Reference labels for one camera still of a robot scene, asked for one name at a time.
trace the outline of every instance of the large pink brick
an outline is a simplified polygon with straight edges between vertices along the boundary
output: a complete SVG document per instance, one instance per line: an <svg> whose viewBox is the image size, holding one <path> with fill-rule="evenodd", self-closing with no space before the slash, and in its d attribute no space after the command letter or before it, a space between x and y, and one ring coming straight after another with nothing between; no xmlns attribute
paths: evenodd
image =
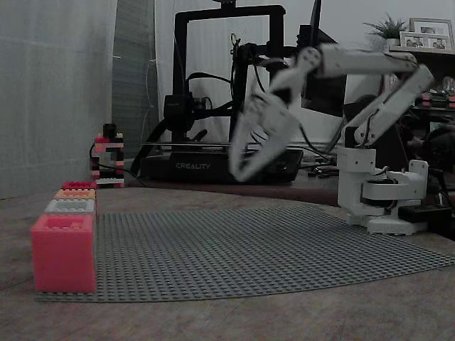
<svg viewBox="0 0 455 341"><path fill-rule="evenodd" d="M31 239L37 291L96 291L92 215L42 215Z"/></svg>

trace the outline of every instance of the shelf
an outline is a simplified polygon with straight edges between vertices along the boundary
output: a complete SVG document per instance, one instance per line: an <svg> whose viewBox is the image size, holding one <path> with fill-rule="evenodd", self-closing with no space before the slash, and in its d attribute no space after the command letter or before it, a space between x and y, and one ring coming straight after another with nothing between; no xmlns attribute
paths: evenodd
<svg viewBox="0 0 455 341"><path fill-rule="evenodd" d="M426 107L411 107L411 110L418 110L421 112L437 112L438 114L454 114L455 109L447 109L447 108L426 108Z"/></svg>
<svg viewBox="0 0 455 341"><path fill-rule="evenodd" d="M424 53L426 55L455 55L455 50L439 50L436 48L406 48L403 46L390 46L390 52Z"/></svg>

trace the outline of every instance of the white robotic arm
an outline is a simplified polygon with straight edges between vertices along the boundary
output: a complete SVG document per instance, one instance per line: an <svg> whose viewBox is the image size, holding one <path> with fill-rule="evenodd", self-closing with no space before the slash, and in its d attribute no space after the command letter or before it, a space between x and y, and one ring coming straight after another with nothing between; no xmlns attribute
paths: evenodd
<svg viewBox="0 0 455 341"><path fill-rule="evenodd" d="M394 183L375 187L369 182L377 172L375 150L366 148L380 138L433 81L428 68L418 65L410 54L349 51L338 45L302 50L294 67L279 73L266 92L253 94L245 103L230 148L230 172L239 181L246 181L286 149L300 125L288 110L289 105L299 97L312 72L320 78L346 74L404 75L403 81L381 94L348 123L347 127L355 127L357 145L338 149L338 203L349 212L348 222L363 224L370 232L411 234L422 230L421 225L399 220L397 208L418 205L424 198L428 165L423 161L411 161L410 173L387 172L383 177L394 179ZM258 152L245 158L250 134L258 127L264 129L269 138ZM365 204L365 199L392 200L395 206L386 210Z"/></svg>

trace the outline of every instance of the gray lego brick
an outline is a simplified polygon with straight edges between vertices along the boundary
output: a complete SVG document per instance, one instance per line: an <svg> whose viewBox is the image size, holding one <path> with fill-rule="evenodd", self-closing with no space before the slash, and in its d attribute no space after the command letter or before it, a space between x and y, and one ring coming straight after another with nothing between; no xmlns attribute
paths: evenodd
<svg viewBox="0 0 455 341"><path fill-rule="evenodd" d="M95 201L93 199L54 199L45 209L45 213L52 215L93 214L94 211Z"/></svg>
<svg viewBox="0 0 455 341"><path fill-rule="evenodd" d="M38 301L162 302L291 293L413 274L455 259L369 235L314 206L109 213L96 233L97 292Z"/></svg>

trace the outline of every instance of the white wall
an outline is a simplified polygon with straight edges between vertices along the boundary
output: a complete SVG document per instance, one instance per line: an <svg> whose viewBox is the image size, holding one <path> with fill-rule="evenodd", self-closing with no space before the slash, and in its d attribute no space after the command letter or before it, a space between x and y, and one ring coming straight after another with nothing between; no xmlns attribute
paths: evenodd
<svg viewBox="0 0 455 341"><path fill-rule="evenodd" d="M110 120L117 0L0 1L0 198L87 180Z"/></svg>
<svg viewBox="0 0 455 341"><path fill-rule="evenodd" d="M259 4L281 4L286 10L285 43L296 45L296 35L301 23L309 23L312 0L258 1L238 0L238 6ZM173 51L173 12L216 8L209 0L156 0L156 55L159 70L160 104L164 95L172 92L172 51ZM451 18L455 13L454 0L415 1L415 0L323 0L321 29L347 48L371 49L378 46L372 40L363 22L376 23L388 12L393 18L409 17ZM188 33L188 74L193 71L212 72L228 76L230 70L229 35L236 32L242 42L263 43L268 38L268 23L262 18L236 18L228 20L201 21L190 24ZM378 77L349 77L346 102L352 102L365 93L377 91ZM228 89L216 81L194 81L195 94L204 94L215 99L216 104L229 100ZM313 141L327 141L336 129L340 119L324 114L310 114L301 118L308 135ZM197 129L207 127L213 140L226 140L226 124L221 119L207 119L199 123Z"/></svg>

